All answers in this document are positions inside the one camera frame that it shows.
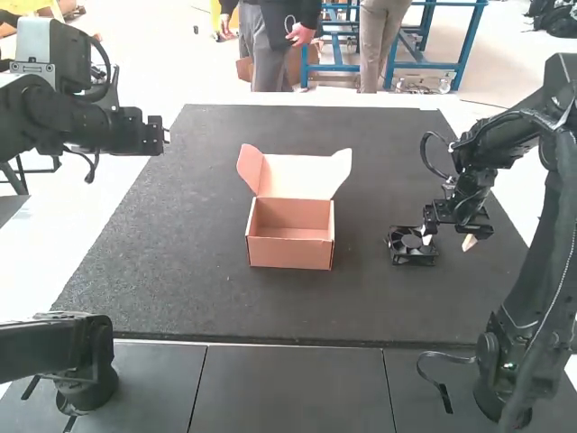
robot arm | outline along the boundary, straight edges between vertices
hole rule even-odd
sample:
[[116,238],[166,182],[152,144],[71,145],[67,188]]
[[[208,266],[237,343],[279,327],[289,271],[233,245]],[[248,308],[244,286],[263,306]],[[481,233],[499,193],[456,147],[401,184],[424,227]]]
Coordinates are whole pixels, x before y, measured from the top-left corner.
[[[493,233],[483,205],[494,185],[498,169],[510,169],[513,163],[539,145],[541,161],[556,171],[557,141],[571,138],[577,126],[575,80],[577,59],[557,54],[545,65],[545,83],[533,95],[506,112],[482,119],[460,140],[449,143],[454,177],[435,169],[427,160],[426,145],[432,134],[421,142],[421,157],[429,170],[444,178],[445,199],[434,200],[424,208],[424,235],[436,235],[441,224],[452,224],[458,233],[486,239]],[[561,140],[561,134],[568,135]]]
[[[17,17],[0,11],[0,21],[17,25],[16,59],[0,73],[0,162],[36,149],[40,154],[150,155],[168,140],[160,116],[142,121],[142,110],[120,107],[118,67],[99,41],[56,20]],[[105,71],[92,65],[91,48]]]
[[440,224],[458,233],[489,237],[483,207],[498,169],[509,169],[535,146],[549,170],[545,203],[535,238],[517,282],[491,313],[478,340],[480,377],[473,394],[481,411],[506,432],[528,424],[538,399],[555,396],[572,354],[577,311],[577,55],[556,54],[545,66],[545,82],[533,95],[501,115],[480,120],[449,144],[455,179],[445,178],[445,199],[425,206],[424,239]]
[[[17,26],[16,59],[0,68],[0,162],[36,149],[40,154],[159,155],[167,142],[160,116],[118,104],[118,67],[100,43],[55,20],[0,11],[0,22]],[[105,72],[90,60],[94,46]],[[71,151],[66,143],[76,145]],[[41,378],[54,381],[58,409],[76,416],[104,405],[118,385],[110,318],[51,312],[0,324],[0,383],[34,375],[26,400]]]
[[118,386],[107,316],[51,312],[0,324],[0,347],[0,383],[35,375],[23,395],[27,400],[40,378],[52,379],[66,415],[98,409]]

person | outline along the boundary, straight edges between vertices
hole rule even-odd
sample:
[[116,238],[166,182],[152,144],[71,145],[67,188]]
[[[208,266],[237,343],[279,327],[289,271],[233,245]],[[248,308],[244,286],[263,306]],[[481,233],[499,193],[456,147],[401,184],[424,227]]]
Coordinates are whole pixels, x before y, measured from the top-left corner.
[[361,0],[360,93],[377,93],[380,74],[411,0]]
[[285,59],[290,45],[309,44],[315,37],[321,0],[219,0],[220,30],[225,38],[239,5],[239,50],[251,57],[253,92],[292,91]]

black fan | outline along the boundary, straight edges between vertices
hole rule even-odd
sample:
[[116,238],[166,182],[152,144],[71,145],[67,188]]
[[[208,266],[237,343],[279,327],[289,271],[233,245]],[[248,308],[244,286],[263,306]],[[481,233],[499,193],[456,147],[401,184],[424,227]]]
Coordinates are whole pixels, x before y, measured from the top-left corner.
[[433,240],[429,245],[423,244],[423,236],[418,227],[392,226],[387,236],[387,244],[393,264],[433,266],[436,256],[439,255]]

cardboard box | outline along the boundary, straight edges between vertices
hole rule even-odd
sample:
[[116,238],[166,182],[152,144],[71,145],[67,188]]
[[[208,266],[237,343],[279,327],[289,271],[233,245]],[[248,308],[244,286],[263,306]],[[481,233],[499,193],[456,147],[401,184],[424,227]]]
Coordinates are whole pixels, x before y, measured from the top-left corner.
[[[313,41],[308,45],[308,64],[318,65],[320,61],[320,51],[323,48],[322,41]],[[300,64],[302,60],[302,48],[291,48],[288,50],[287,65],[288,82],[291,86],[300,83]],[[250,57],[244,57],[236,61],[236,73],[238,78],[248,83],[252,82],[252,60]]]
[[245,233],[250,266],[332,268],[332,198],[351,173],[352,155],[265,155],[243,144],[236,169],[256,196]]

white floor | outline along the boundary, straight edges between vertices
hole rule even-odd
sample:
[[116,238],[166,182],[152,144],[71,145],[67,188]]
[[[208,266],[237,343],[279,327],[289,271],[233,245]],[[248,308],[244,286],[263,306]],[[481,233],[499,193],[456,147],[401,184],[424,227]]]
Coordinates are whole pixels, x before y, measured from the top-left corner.
[[[458,97],[511,106],[540,87],[544,62],[551,54],[577,52],[575,41],[558,40],[542,32],[524,32],[530,28],[522,16],[527,2],[491,2],[458,97],[385,93],[366,96],[347,88],[326,87],[290,95],[253,95],[246,83],[235,77],[235,42],[213,42],[209,37],[209,15],[191,7],[208,8],[207,0],[85,3],[88,14],[74,25],[87,32],[102,33],[110,57],[121,65],[121,103],[139,106],[145,114],[161,114],[167,124],[174,121],[185,103],[416,106],[442,109],[459,134],[476,119],[501,110],[460,102]],[[414,9],[408,21],[418,16],[417,8]],[[458,38],[464,35],[471,13],[465,9],[438,8],[426,53],[430,59],[446,60],[458,53]],[[193,25],[199,26],[199,35],[193,33]],[[14,48],[14,43],[14,38],[0,41],[4,55]],[[28,155],[25,162],[32,164],[32,159]],[[63,167],[56,174],[29,177],[31,199],[0,230],[0,321],[29,317],[50,307],[146,161],[105,157],[91,186],[83,182],[87,165],[69,156],[63,158]],[[540,214],[544,178],[545,170],[532,152],[513,170],[502,172],[494,189],[527,243]],[[12,191],[0,184],[0,194]],[[577,383],[577,361],[573,359],[570,367],[568,372]]]

